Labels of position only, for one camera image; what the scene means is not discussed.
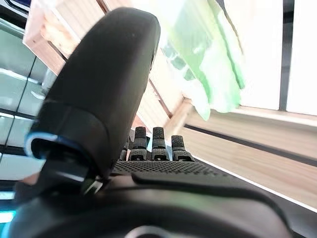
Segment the black stripe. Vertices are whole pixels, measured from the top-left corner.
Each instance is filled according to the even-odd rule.
[[[294,3],[283,4],[283,40],[282,40],[282,66],[281,84],[279,93],[279,111],[286,111],[289,75],[292,56]]]
[[[0,108],[0,113],[5,113],[5,114],[12,115],[12,116],[17,116],[17,117],[27,118],[27,119],[32,119],[32,120],[35,118],[35,116],[32,116],[32,115],[19,113],[19,112],[15,112],[15,111],[3,109],[3,108]]]
[[[26,156],[24,152],[23,147],[16,147],[16,146],[5,146],[3,149],[4,154],[8,155],[21,155],[21,156]]]
[[[204,133],[204,134],[212,135],[212,136],[224,139],[224,140],[229,140],[229,141],[241,144],[241,145],[249,146],[249,147],[252,147],[252,148],[255,148],[258,150],[266,151],[266,152],[269,152],[271,154],[282,156],[282,157],[285,157],[285,158],[288,158],[288,159],[291,159],[291,160],[294,160],[297,162],[301,162],[301,163],[304,163],[307,165],[317,167],[317,161],[312,157],[303,156],[303,155],[299,155],[296,153],[291,153],[291,152],[288,152],[286,150],[263,145],[260,143],[254,143],[254,142],[249,141],[249,140],[233,137],[233,136],[222,134],[222,133],[215,132],[215,131],[206,130],[206,129],[195,127],[195,126],[188,125],[188,124],[185,124],[184,127],[191,129],[191,130],[195,130],[195,131]]]

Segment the glass panel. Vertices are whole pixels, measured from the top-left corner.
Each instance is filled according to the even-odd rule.
[[[23,147],[24,137],[30,130],[32,122],[30,119],[15,117],[7,145]]]
[[[22,43],[22,39],[0,30],[0,68],[28,76],[35,55]]]
[[[42,93],[42,88],[36,81],[28,81],[18,112],[28,115],[37,115],[45,96]]]
[[[35,79],[39,82],[43,82],[47,70],[47,66],[39,58],[36,58],[30,74],[30,78]]]
[[[316,1],[295,1],[287,111],[317,116]]]
[[[13,116],[0,113],[0,145],[4,145],[9,135]]]
[[[25,77],[0,69],[0,108],[16,111],[25,84]]]
[[[44,162],[45,160],[33,159],[26,156],[4,154],[0,162],[0,179],[21,180],[39,172]]]

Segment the robotic hand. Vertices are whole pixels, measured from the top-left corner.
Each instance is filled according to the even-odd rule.
[[[126,139],[156,54],[157,19],[119,8],[84,37],[26,138],[46,159],[35,185],[17,183],[3,238],[290,238],[267,194],[195,162],[182,137],[172,155],[162,128]]]

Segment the light wood surface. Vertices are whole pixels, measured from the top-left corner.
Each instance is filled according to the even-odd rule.
[[[172,135],[178,135],[180,129],[184,126],[193,105],[191,100],[184,99],[182,104],[178,107],[172,118],[167,121],[164,126],[165,140],[170,141]]]
[[[150,131],[156,126],[163,127],[169,120],[149,82],[143,94],[137,116]]]
[[[159,48],[150,72],[150,80],[163,99],[167,109],[174,114],[183,101],[180,87],[173,80],[173,72]]]
[[[317,168],[182,128],[186,149],[240,176],[317,208]]]
[[[235,113],[212,112],[204,121],[196,112],[186,123],[317,160],[317,127]]]

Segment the teal light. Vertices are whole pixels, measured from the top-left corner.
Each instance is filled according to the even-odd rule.
[[[0,223],[11,222],[15,215],[15,211],[0,212]]]

